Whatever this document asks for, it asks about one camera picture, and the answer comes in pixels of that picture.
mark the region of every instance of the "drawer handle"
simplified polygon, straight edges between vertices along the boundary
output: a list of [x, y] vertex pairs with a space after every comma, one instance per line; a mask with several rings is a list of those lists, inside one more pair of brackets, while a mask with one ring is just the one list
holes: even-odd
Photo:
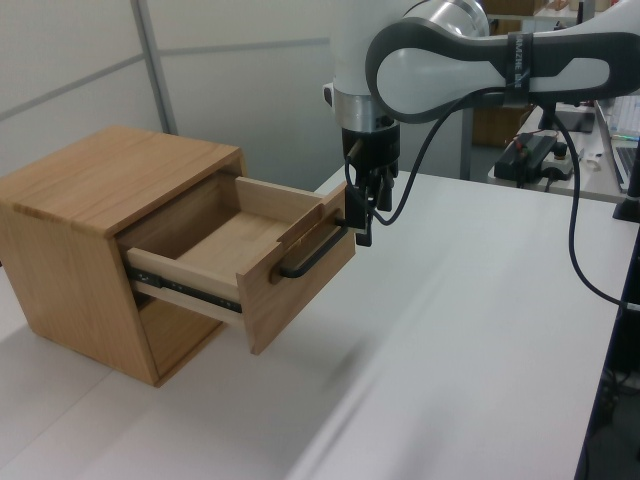
[[285, 278], [300, 278], [313, 268], [329, 250], [331, 250], [348, 232], [349, 227], [342, 218], [336, 218], [335, 224], [340, 227], [326, 242], [320, 245], [309, 257], [298, 267], [280, 267], [280, 275]]

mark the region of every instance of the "open drawer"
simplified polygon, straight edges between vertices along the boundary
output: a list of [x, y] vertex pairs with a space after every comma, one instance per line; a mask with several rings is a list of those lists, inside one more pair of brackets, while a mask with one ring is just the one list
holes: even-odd
[[132, 290], [245, 329], [259, 354], [355, 254], [343, 218], [343, 186], [218, 171], [116, 240]]

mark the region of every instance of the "wooden cabinet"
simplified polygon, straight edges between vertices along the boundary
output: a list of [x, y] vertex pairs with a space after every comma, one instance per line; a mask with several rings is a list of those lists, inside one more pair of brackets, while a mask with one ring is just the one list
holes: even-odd
[[152, 385], [226, 324], [262, 352], [355, 246], [343, 188], [245, 173], [237, 147], [111, 127], [0, 179], [0, 258], [32, 330]]

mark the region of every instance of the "black cable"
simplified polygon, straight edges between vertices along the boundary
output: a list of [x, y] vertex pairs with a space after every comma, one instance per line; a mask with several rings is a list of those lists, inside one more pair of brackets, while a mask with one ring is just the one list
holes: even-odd
[[464, 104], [469, 98], [482, 97], [489, 93], [499, 93], [504, 91], [505, 91], [504, 87], [490, 87], [490, 88], [483, 88], [481, 90], [476, 90], [475, 92], [468, 93], [464, 97], [456, 100], [447, 109], [444, 115], [442, 115], [442, 117], [440, 117], [436, 121], [436, 123], [433, 125], [433, 127], [429, 131], [427, 138], [425, 138], [424, 142], [422, 143], [422, 147], [418, 152], [416, 160], [413, 164], [413, 168], [411, 169], [411, 173], [409, 174], [409, 180], [407, 181], [407, 185], [404, 188], [404, 192], [402, 194], [402, 198], [400, 199], [400, 203], [398, 203], [398, 207], [396, 208], [396, 211], [393, 213], [393, 215], [391, 215], [389, 219], [385, 219], [382, 215], [380, 215], [380, 213], [374, 207], [369, 205], [369, 202], [367, 201], [367, 199], [360, 197], [360, 195], [358, 194], [357, 189], [355, 188], [351, 180], [351, 174], [349, 172], [349, 165], [350, 165], [351, 159], [348, 155], [345, 157], [345, 162], [344, 162], [344, 172], [345, 172], [345, 178], [347, 180], [347, 188], [352, 191], [353, 197], [356, 199], [358, 203], [360, 203], [360, 206], [364, 208], [365, 211], [373, 215], [382, 225], [386, 227], [388, 227], [389, 225], [392, 225], [398, 219], [398, 217], [402, 213], [402, 210], [404, 209], [405, 204], [407, 203], [407, 199], [409, 198], [409, 194], [411, 193], [411, 188], [413, 187], [413, 182], [415, 181], [416, 176], [418, 175], [418, 170], [420, 169], [420, 165], [422, 165], [424, 156], [427, 153], [427, 150], [429, 149], [429, 146], [431, 145], [433, 138], [436, 136], [436, 133], [438, 133], [438, 130], [440, 130], [440, 127], [442, 127], [442, 124], [444, 124], [444, 122], [449, 118], [449, 116], [451, 116], [452, 113], [456, 112], [459, 109], [460, 105]]
[[[344, 164], [347, 188], [352, 191], [353, 197], [356, 199], [357, 202], [360, 203], [360, 206], [363, 207], [366, 212], [373, 215], [382, 225], [384, 226], [392, 225], [398, 219], [398, 217], [400, 217], [400, 214], [402, 213], [404, 206], [407, 203], [407, 199], [409, 198], [409, 194], [411, 193], [411, 188], [413, 187], [413, 183], [418, 174], [418, 170], [420, 169], [420, 165], [424, 160], [424, 156], [429, 146], [431, 145], [433, 138], [436, 136], [436, 134], [438, 133], [438, 130], [440, 129], [440, 127], [442, 127], [442, 125], [449, 118], [449, 116], [451, 116], [452, 113], [457, 111], [460, 105], [464, 104], [470, 98], [482, 97], [490, 93], [500, 93], [505, 91], [506, 91], [505, 87], [489, 87], [489, 88], [483, 88], [481, 90], [476, 90], [474, 92], [468, 93], [467, 95], [455, 101], [447, 109], [444, 115], [441, 116], [436, 121], [435, 125], [431, 128], [431, 131], [429, 131], [427, 138], [425, 138], [422, 144], [422, 147], [420, 148], [420, 151], [418, 152], [418, 156], [416, 157], [416, 160], [413, 164], [413, 168], [411, 169], [411, 173], [409, 174], [409, 180], [407, 181], [407, 185], [405, 186], [404, 192], [402, 194], [402, 198], [400, 199], [400, 203], [398, 204], [396, 211], [393, 213], [393, 215], [391, 215], [389, 219], [385, 219], [382, 215], [380, 215], [380, 213], [374, 207], [369, 205], [368, 199], [361, 198], [360, 195], [358, 194], [351, 180], [351, 173], [349, 172], [349, 165], [350, 165], [351, 159], [348, 155], [345, 157], [345, 164]], [[560, 121], [560, 119], [558, 118], [556, 113], [553, 111], [553, 109], [549, 107], [542, 107], [542, 106], [541, 108], [543, 112], [553, 120], [555, 125], [557, 125], [558, 130], [562, 133], [562, 136], [564, 137], [565, 141], [567, 142], [567, 146], [569, 147], [569, 151], [571, 152], [571, 162], [573, 164], [573, 171], [574, 171], [573, 201], [571, 204], [571, 218], [569, 220], [569, 257], [571, 258], [571, 265], [573, 266], [573, 269], [578, 275], [578, 278], [580, 278], [582, 283], [584, 283], [589, 290], [591, 290], [593, 293], [598, 295], [600, 298], [607, 300], [608, 302], [611, 302], [614, 305], [618, 305], [623, 309], [626, 309], [627, 303], [617, 298], [614, 298], [610, 295], [607, 295], [606, 293], [596, 288], [587, 279], [584, 273], [582, 273], [582, 269], [578, 264], [578, 259], [575, 252], [576, 221], [578, 218], [578, 204], [580, 201], [580, 164], [579, 164], [578, 152], [576, 150], [576, 146], [573, 143], [571, 135], [569, 135], [569, 131], [564, 126], [564, 124]]]
[[569, 131], [564, 126], [564, 124], [560, 121], [556, 113], [551, 108], [541, 107], [546, 115], [548, 115], [555, 125], [558, 126], [558, 130], [564, 136], [565, 141], [567, 142], [567, 146], [569, 147], [569, 151], [571, 152], [571, 162], [573, 163], [573, 202], [571, 204], [571, 219], [569, 220], [569, 256], [571, 257], [571, 265], [573, 265], [573, 269], [575, 270], [578, 278], [582, 280], [582, 283], [586, 285], [586, 287], [591, 290], [593, 293], [598, 295], [599, 297], [611, 302], [619, 307], [624, 309], [627, 308], [627, 304], [622, 300], [618, 300], [617, 298], [613, 298], [610, 295], [598, 290], [589, 280], [585, 277], [584, 273], [580, 269], [580, 265], [578, 265], [578, 259], [576, 257], [575, 250], [575, 241], [576, 241], [576, 220], [578, 218], [578, 202], [580, 201], [580, 164], [578, 158], [578, 152], [576, 150], [576, 146], [573, 144], [573, 140], [571, 139], [571, 135], [569, 135]]
[[551, 188], [551, 184], [556, 181], [556, 175], [551, 172], [549, 174], [549, 180], [547, 181], [547, 186], [544, 187], [544, 193], [549, 193], [549, 189]]
[[587, 441], [584, 441], [584, 480], [589, 480], [589, 449]]

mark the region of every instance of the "white table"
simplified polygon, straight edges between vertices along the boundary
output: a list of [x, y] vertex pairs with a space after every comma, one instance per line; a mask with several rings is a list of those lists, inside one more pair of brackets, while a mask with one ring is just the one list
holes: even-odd
[[[594, 108], [590, 107], [573, 107], [571, 105], [558, 105], [558, 111], [565, 112], [594, 112]], [[529, 116], [518, 133], [535, 132], [538, 130], [538, 123], [542, 117], [542, 109], [537, 107]], [[608, 156], [602, 143], [602, 133], [600, 123], [602, 118], [596, 115], [596, 121], [593, 131], [589, 134], [571, 132], [576, 150], [583, 153], [580, 161], [580, 196], [590, 198], [592, 200], [600, 200], [604, 202], [618, 203], [624, 199], [625, 195], [620, 192], [620, 187], [616, 179], [613, 160]], [[555, 132], [545, 131], [536, 135], [555, 135]], [[558, 135], [558, 141], [564, 143], [562, 134]], [[533, 183], [525, 184], [525, 188], [529, 190], [544, 191], [547, 185], [547, 179], [542, 178]], [[503, 185], [515, 187], [516, 183], [509, 180], [497, 178], [494, 169], [491, 168], [487, 174], [487, 183], [492, 185]], [[556, 181], [551, 184], [549, 191], [560, 195], [573, 195], [574, 177], [567, 181]]]
[[[619, 295], [637, 227], [581, 203], [578, 257]], [[573, 478], [616, 308], [573, 273], [569, 206], [419, 179], [374, 240], [396, 242], [409, 308], [287, 478]]]
[[[619, 295], [637, 227], [611, 208], [584, 202], [578, 255]], [[281, 479], [372, 375], [322, 472], [570, 478], [615, 308], [571, 271], [568, 218], [567, 197], [421, 176], [263, 355], [227, 329], [160, 389], [36, 337], [0, 270], [0, 479]]]

